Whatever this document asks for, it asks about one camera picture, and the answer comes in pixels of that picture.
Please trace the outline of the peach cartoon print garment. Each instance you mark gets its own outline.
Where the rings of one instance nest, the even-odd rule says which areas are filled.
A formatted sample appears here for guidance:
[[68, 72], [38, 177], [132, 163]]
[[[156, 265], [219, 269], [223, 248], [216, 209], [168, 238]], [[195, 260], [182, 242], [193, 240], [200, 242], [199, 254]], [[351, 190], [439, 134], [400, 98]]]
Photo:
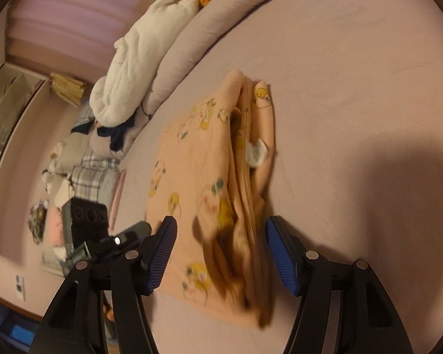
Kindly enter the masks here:
[[274, 155], [268, 85], [229, 72], [162, 133], [146, 219], [171, 216], [177, 240], [162, 292], [233, 324], [267, 326], [270, 265], [263, 192]]

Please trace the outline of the clothes pile on floor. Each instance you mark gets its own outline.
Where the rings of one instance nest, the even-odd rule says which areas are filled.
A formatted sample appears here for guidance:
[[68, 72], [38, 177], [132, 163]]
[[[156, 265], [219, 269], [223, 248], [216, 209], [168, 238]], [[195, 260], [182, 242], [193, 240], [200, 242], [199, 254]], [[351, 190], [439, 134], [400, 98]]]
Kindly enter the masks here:
[[89, 139], [89, 135], [74, 132], [54, 145], [40, 176], [45, 197], [32, 205], [28, 213], [28, 231], [40, 251], [38, 266], [57, 276], [62, 274], [65, 255], [61, 207], [73, 194], [70, 175], [82, 162]]

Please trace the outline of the plaid grey pillow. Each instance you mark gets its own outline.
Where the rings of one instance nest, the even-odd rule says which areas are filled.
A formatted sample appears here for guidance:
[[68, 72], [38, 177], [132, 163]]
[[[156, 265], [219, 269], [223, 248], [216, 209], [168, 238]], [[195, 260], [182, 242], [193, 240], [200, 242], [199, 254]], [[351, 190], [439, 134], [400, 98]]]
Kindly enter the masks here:
[[103, 204], [109, 211], [120, 178], [119, 161], [95, 154], [90, 146], [94, 129], [95, 117], [86, 102], [71, 129], [71, 136], [78, 142], [78, 150], [72, 155], [76, 162], [72, 163], [68, 178], [77, 197]]

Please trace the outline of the dark navy garment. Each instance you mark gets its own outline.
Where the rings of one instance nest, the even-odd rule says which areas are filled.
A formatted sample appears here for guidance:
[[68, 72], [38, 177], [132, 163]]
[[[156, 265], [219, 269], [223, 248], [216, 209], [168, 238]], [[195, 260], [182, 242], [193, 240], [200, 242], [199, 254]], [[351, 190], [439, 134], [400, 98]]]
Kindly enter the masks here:
[[134, 114], [120, 125], [105, 127], [98, 125], [93, 115], [84, 116], [76, 121], [73, 128], [71, 128], [71, 133], [89, 135], [91, 130], [95, 130], [95, 134], [92, 136], [92, 145], [97, 147], [102, 145], [112, 152], [119, 152], [123, 149], [126, 133], [134, 128], [135, 117], [136, 115]]

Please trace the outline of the white fluffy goose plush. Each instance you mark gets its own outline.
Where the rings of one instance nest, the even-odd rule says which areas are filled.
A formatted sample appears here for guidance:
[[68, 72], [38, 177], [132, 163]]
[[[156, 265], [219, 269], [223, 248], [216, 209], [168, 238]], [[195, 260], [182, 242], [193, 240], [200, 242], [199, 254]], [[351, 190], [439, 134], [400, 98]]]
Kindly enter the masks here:
[[114, 43], [108, 72], [97, 80], [89, 99], [100, 125], [115, 127], [133, 116], [178, 35], [210, 1], [156, 0]]

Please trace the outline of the yellow straw broom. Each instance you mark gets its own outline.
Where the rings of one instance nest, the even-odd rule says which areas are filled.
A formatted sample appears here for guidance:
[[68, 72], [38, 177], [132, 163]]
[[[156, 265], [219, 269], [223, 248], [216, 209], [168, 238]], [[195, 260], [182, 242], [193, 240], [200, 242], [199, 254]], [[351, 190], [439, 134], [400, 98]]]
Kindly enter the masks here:
[[51, 90], [59, 98], [74, 107], [81, 104], [87, 84], [84, 81], [58, 73], [50, 73]]

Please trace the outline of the white open wardrobe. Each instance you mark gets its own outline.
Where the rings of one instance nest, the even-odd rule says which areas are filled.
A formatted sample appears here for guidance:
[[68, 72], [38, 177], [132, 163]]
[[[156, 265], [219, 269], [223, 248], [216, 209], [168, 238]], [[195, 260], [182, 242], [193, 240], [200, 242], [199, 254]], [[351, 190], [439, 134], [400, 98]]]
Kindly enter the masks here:
[[0, 67], [0, 160], [23, 112], [43, 87], [49, 87], [43, 74], [9, 62]]

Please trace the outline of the pink curtain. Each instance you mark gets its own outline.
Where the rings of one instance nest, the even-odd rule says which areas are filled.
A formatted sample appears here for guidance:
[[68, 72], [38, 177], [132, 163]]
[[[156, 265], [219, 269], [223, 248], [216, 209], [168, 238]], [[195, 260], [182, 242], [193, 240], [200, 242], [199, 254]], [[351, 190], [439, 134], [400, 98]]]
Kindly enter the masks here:
[[155, 0], [11, 0], [6, 58], [42, 74], [94, 83], [106, 75], [113, 44]]

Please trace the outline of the lilac rolled duvet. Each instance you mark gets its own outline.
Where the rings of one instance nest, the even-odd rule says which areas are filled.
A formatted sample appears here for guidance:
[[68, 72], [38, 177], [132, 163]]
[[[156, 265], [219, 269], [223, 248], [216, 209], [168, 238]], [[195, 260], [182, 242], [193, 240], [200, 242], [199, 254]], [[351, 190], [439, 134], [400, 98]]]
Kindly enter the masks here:
[[123, 159], [143, 127], [201, 61], [206, 51], [252, 10], [266, 1], [212, 0], [206, 7], [200, 8], [162, 59], [149, 91], [134, 112], [135, 125], [126, 133], [123, 149], [112, 152], [102, 145], [100, 147], [92, 145], [94, 131], [90, 137], [90, 146], [95, 154], [100, 158]]

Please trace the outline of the white wall socket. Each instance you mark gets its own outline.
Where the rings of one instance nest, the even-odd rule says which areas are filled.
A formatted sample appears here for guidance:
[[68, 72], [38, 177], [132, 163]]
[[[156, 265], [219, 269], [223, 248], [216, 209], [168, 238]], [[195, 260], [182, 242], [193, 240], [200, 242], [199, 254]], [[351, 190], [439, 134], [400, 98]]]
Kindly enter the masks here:
[[24, 302], [25, 301], [25, 282], [24, 278], [20, 275], [15, 275], [16, 284], [16, 295], [17, 299]]

